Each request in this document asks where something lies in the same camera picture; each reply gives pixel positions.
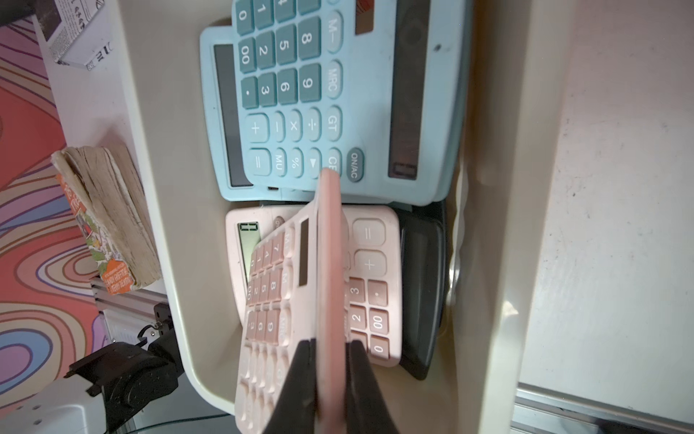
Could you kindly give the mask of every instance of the colorful patterned rug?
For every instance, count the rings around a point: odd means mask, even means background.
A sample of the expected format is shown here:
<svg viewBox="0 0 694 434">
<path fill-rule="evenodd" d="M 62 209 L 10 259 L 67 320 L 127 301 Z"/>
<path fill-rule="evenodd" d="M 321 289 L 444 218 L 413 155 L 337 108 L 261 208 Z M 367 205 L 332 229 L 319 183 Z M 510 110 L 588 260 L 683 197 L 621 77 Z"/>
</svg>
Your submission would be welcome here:
<svg viewBox="0 0 694 434">
<path fill-rule="evenodd" d="M 65 146 L 30 20 L 0 28 L 0 417 L 101 348 L 96 270 L 50 155 Z"/>
</svg>

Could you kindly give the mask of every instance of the calculator button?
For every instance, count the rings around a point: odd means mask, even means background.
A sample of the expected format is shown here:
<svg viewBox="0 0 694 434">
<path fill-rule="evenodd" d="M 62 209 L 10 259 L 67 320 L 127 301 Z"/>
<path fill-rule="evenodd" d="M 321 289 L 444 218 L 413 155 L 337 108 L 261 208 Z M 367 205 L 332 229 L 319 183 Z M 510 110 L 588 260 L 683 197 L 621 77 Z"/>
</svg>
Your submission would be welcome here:
<svg viewBox="0 0 694 434">
<path fill-rule="evenodd" d="M 321 112 L 316 108 L 310 108 L 304 117 L 304 131 L 306 138 L 316 142 L 321 138 Z"/>
<path fill-rule="evenodd" d="M 298 0 L 299 13 L 301 15 L 308 14 L 321 7 L 321 0 Z"/>
<path fill-rule="evenodd" d="M 267 268 L 272 265 L 272 240 L 265 243 L 262 252 L 262 267 Z"/>
<path fill-rule="evenodd" d="M 325 67 L 325 94 L 335 99 L 342 93 L 342 65 L 337 60 L 331 60 Z"/>
<path fill-rule="evenodd" d="M 364 351 L 369 350 L 369 344 L 366 343 L 366 335 L 359 333 L 358 331 L 350 331 L 350 337 L 352 340 L 359 340 L 364 345 Z"/>
<path fill-rule="evenodd" d="M 352 231 L 357 244 L 380 246 L 386 241 L 386 225 L 379 219 L 356 219 Z"/>
<path fill-rule="evenodd" d="M 372 356 L 388 360 L 390 354 L 390 343 L 388 339 L 380 336 L 371 336 L 371 346 L 369 353 Z"/>
<path fill-rule="evenodd" d="M 255 40 L 253 38 L 239 42 L 239 62 L 241 72 L 255 71 Z"/>
<path fill-rule="evenodd" d="M 362 276 L 384 276 L 386 274 L 386 256 L 377 250 L 357 250 L 354 255 L 354 268 Z"/>
<path fill-rule="evenodd" d="M 285 139 L 285 116 L 281 112 L 274 112 L 272 114 L 271 127 L 272 138 L 276 142 L 282 142 Z"/>
<path fill-rule="evenodd" d="M 282 356 L 277 359 L 277 365 L 275 366 L 275 384 L 277 387 L 284 384 L 287 371 L 289 371 L 289 361 L 286 356 Z"/>
<path fill-rule="evenodd" d="M 258 312 L 257 319 L 255 320 L 255 340 L 258 342 L 265 342 L 265 319 L 267 318 L 267 310 L 261 310 Z"/>
<path fill-rule="evenodd" d="M 303 103 L 321 99 L 321 66 L 318 63 L 299 69 L 299 99 Z"/>
<path fill-rule="evenodd" d="M 299 23 L 297 29 L 298 54 L 301 60 L 321 55 L 321 19 L 311 17 Z"/>
<path fill-rule="evenodd" d="M 246 134 L 252 143 L 267 142 L 270 137 L 270 122 L 267 116 L 262 113 L 246 116 Z"/>
<path fill-rule="evenodd" d="M 249 172 L 253 175 L 268 176 L 270 174 L 270 151 L 267 149 L 249 150 L 248 160 L 251 162 Z"/>
<path fill-rule="evenodd" d="M 345 294 L 350 303 L 364 303 L 366 301 L 364 280 L 350 277 L 349 282 L 345 284 Z"/>
<path fill-rule="evenodd" d="M 277 265 L 285 260 L 285 233 L 280 232 L 272 240 L 271 263 Z"/>
<path fill-rule="evenodd" d="M 275 390 L 275 366 L 277 365 L 277 356 L 274 354 L 267 355 L 265 362 L 265 390 L 272 393 Z"/>
<path fill-rule="evenodd" d="M 236 31 L 245 35 L 253 31 L 253 11 L 251 0 L 239 0 L 236 3 Z"/>
<path fill-rule="evenodd" d="M 267 313 L 265 325 L 265 342 L 270 345 L 277 345 L 277 330 L 280 321 L 280 311 L 278 309 L 270 310 Z"/>
<path fill-rule="evenodd" d="M 253 295 L 251 295 L 251 304 L 256 304 L 260 297 L 260 281 L 262 278 L 257 277 L 253 281 Z"/>
<path fill-rule="evenodd" d="M 244 108 L 258 107 L 258 79 L 246 77 L 241 80 L 241 105 Z"/>
<path fill-rule="evenodd" d="M 316 148 L 309 149 L 306 161 L 306 172 L 311 178 L 318 179 L 318 175 L 321 173 L 322 166 L 321 152 Z"/>
<path fill-rule="evenodd" d="M 388 333 L 388 312 L 385 310 L 369 309 L 369 328 L 373 332 L 386 335 Z"/>
<path fill-rule="evenodd" d="M 258 301 L 260 303 L 265 303 L 267 301 L 268 293 L 270 292 L 270 275 L 265 274 L 260 280 L 260 297 Z"/>
<path fill-rule="evenodd" d="M 277 343 L 286 346 L 289 344 L 289 337 L 291 336 L 291 313 L 289 309 L 282 309 L 278 324 Z"/>
<path fill-rule="evenodd" d="M 328 140 L 336 142 L 342 135 L 342 111 L 336 106 L 330 107 L 325 112 L 325 121 Z"/>
<path fill-rule="evenodd" d="M 258 29 L 272 25 L 272 0 L 253 0 L 253 20 Z"/>
<path fill-rule="evenodd" d="M 257 367 L 255 367 L 255 378 L 258 383 L 258 387 L 265 386 L 265 361 L 267 360 L 267 354 L 265 351 L 260 353 L 257 360 Z"/>
<path fill-rule="evenodd" d="M 296 26 L 288 26 L 277 29 L 276 34 L 277 63 L 284 65 L 296 62 Z"/>
<path fill-rule="evenodd" d="M 268 72 L 258 77 L 258 102 L 263 107 L 277 105 L 277 84 L 275 74 Z"/>
<path fill-rule="evenodd" d="M 328 151 L 328 168 L 342 175 L 342 154 L 338 149 L 330 148 Z"/>
<path fill-rule="evenodd" d="M 251 348 L 244 345 L 239 356 L 239 375 L 248 378 L 248 364 L 251 362 Z"/>
<path fill-rule="evenodd" d="M 342 15 L 340 12 L 333 10 L 326 17 L 328 25 L 325 27 L 323 41 L 325 49 L 330 53 L 336 53 L 342 47 Z"/>
<path fill-rule="evenodd" d="M 254 310 L 248 313 L 248 320 L 246 320 L 246 339 L 255 340 L 255 319 L 257 317 L 257 312 Z"/>
<path fill-rule="evenodd" d="M 275 18 L 278 23 L 296 16 L 296 0 L 274 0 Z"/>
<path fill-rule="evenodd" d="M 366 330 L 366 309 L 361 306 L 350 306 L 348 314 L 351 328 Z"/>
<path fill-rule="evenodd" d="M 353 183 L 364 177 L 364 153 L 359 148 L 352 148 L 347 153 L 347 178 Z"/>
<path fill-rule="evenodd" d="M 303 175 L 303 154 L 299 148 L 289 151 L 289 173 L 294 178 Z"/>
<path fill-rule="evenodd" d="M 291 286 L 294 284 L 294 281 L 292 280 L 293 277 L 291 265 L 287 265 L 286 267 L 282 268 L 280 296 L 285 300 L 291 295 Z"/>
<path fill-rule="evenodd" d="M 388 306 L 388 284 L 381 281 L 369 281 L 369 303 L 374 306 Z"/>
<path fill-rule="evenodd" d="M 280 300 L 280 284 L 282 283 L 282 269 L 275 268 L 270 273 L 270 293 L 268 293 L 268 301 Z"/>
<path fill-rule="evenodd" d="M 296 69 L 283 69 L 277 73 L 277 99 L 280 104 L 294 104 L 298 101 Z"/>
<path fill-rule="evenodd" d="M 290 258 L 294 253 L 294 228 L 285 231 L 285 258 Z"/>
</svg>

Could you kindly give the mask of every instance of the pink button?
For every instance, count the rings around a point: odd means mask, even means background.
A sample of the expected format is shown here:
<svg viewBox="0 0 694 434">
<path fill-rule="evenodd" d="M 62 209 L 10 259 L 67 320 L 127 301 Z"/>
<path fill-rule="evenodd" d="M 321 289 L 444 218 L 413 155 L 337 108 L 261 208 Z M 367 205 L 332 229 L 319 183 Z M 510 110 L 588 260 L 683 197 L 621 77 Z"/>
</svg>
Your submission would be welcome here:
<svg viewBox="0 0 694 434">
<path fill-rule="evenodd" d="M 246 339 L 255 339 L 255 319 L 257 317 L 257 312 L 254 310 L 248 313 L 248 321 L 246 321 Z"/>
<path fill-rule="evenodd" d="M 263 245 L 263 252 L 262 252 L 262 267 L 267 268 L 272 265 L 271 261 L 272 257 L 272 240 L 269 240 Z"/>
<path fill-rule="evenodd" d="M 350 306 L 349 325 L 360 330 L 366 329 L 366 309 L 361 306 Z"/>
<path fill-rule="evenodd" d="M 268 294 L 268 301 L 279 301 L 280 300 L 280 282 L 282 279 L 282 269 L 275 268 L 270 273 L 270 293 Z"/>
<path fill-rule="evenodd" d="M 345 294 L 347 301 L 353 303 L 364 303 L 366 295 L 364 295 L 364 281 L 360 278 L 349 278 L 349 282 L 345 283 Z"/>
<path fill-rule="evenodd" d="M 369 309 L 369 328 L 375 333 L 388 333 L 388 312 L 385 310 Z"/>
<path fill-rule="evenodd" d="M 388 285 L 381 281 L 369 281 L 369 303 L 388 306 Z"/>
<path fill-rule="evenodd" d="M 280 321 L 280 311 L 270 310 L 265 320 L 265 342 L 270 345 L 277 345 L 277 333 Z"/>
<path fill-rule="evenodd" d="M 272 264 L 277 265 L 285 260 L 285 233 L 280 232 L 272 241 Z"/>
<path fill-rule="evenodd" d="M 270 291 L 270 274 L 265 273 L 260 279 L 260 297 L 258 301 L 264 303 L 267 301 L 268 292 Z"/>
<path fill-rule="evenodd" d="M 267 310 L 261 310 L 257 316 L 257 326 L 255 327 L 255 340 L 265 342 L 265 321 L 267 320 Z"/>
<path fill-rule="evenodd" d="M 388 339 L 380 336 L 371 336 L 371 346 L 369 353 L 372 356 L 388 360 L 390 354 L 390 343 Z"/>
</svg>

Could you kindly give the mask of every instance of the teal button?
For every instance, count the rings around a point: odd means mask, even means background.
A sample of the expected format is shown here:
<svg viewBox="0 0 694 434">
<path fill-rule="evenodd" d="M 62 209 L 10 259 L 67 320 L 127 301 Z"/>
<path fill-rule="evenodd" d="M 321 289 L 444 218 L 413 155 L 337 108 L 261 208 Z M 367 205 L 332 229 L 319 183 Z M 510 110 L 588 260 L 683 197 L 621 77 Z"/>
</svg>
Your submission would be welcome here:
<svg viewBox="0 0 694 434">
<path fill-rule="evenodd" d="M 347 153 L 347 178 L 353 183 L 364 177 L 364 153 L 359 148 L 352 148 Z"/>
<path fill-rule="evenodd" d="M 265 32 L 255 39 L 255 57 L 260 69 L 275 66 L 275 34 Z"/>
<path fill-rule="evenodd" d="M 236 31 L 245 35 L 253 31 L 253 11 L 251 0 L 239 0 L 236 2 Z"/>
<path fill-rule="evenodd" d="M 288 26 L 277 29 L 277 63 L 285 65 L 296 62 L 296 26 Z"/>
<path fill-rule="evenodd" d="M 311 17 L 298 25 L 297 45 L 299 58 L 311 59 L 321 55 L 321 19 Z"/>
<path fill-rule="evenodd" d="M 258 102 L 263 107 L 277 105 L 277 83 L 275 73 L 268 72 L 258 77 Z"/>
<path fill-rule="evenodd" d="M 298 101 L 296 69 L 283 69 L 277 73 L 277 95 L 280 104 L 295 104 Z"/>
<path fill-rule="evenodd" d="M 267 149 L 250 149 L 248 161 L 252 175 L 268 176 L 270 174 L 270 151 Z"/>
<path fill-rule="evenodd" d="M 299 98 L 303 103 L 321 99 L 320 64 L 312 63 L 299 70 Z"/>
<path fill-rule="evenodd" d="M 256 28 L 266 28 L 271 26 L 272 0 L 253 0 L 253 19 Z"/>
<path fill-rule="evenodd" d="M 258 107 L 258 80 L 255 77 L 246 77 L 241 80 L 241 105 L 244 108 Z"/>
<path fill-rule="evenodd" d="M 308 14 L 321 7 L 321 0 L 298 0 L 298 2 L 298 9 L 301 15 Z"/>
<path fill-rule="evenodd" d="M 239 62 L 241 72 L 255 71 L 255 40 L 253 38 L 239 42 Z"/>
<path fill-rule="evenodd" d="M 296 0 L 275 0 L 275 18 L 281 23 L 296 16 Z"/>
</svg>

